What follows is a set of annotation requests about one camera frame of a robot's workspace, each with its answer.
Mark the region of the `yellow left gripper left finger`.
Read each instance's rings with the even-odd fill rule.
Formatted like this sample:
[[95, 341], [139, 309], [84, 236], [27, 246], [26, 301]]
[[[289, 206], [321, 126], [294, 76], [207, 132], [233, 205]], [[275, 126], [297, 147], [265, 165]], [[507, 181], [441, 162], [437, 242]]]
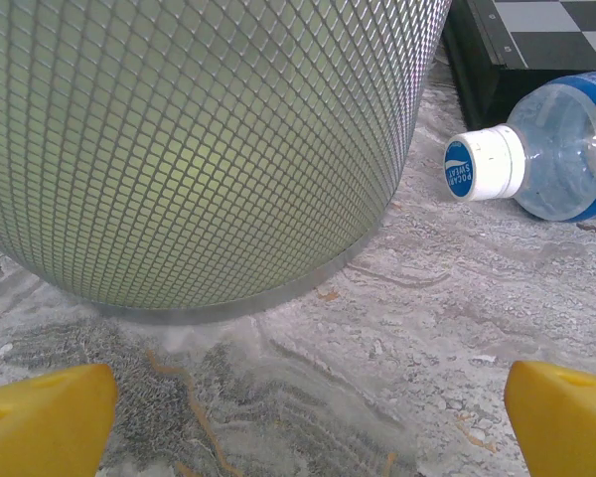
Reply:
[[0, 476], [93, 476], [117, 401], [106, 364], [0, 387]]

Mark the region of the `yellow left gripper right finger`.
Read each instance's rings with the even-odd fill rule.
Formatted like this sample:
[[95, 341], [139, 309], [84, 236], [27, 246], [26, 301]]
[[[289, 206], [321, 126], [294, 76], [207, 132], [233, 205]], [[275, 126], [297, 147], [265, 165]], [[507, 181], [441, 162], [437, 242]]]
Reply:
[[504, 402], [531, 476], [596, 476], [596, 375], [517, 361]]

